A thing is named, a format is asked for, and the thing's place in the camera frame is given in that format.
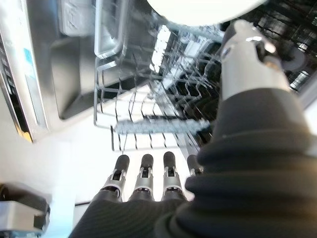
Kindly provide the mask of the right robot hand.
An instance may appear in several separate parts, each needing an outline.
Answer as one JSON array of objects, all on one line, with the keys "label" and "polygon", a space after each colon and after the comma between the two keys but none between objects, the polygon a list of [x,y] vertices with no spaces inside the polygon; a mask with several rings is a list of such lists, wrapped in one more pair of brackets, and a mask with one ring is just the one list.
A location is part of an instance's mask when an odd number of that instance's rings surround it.
[{"label": "right robot hand", "polygon": [[114,202],[101,189],[72,238],[314,238],[317,138],[280,59],[246,20],[221,45],[221,100],[201,174],[167,201]]}]

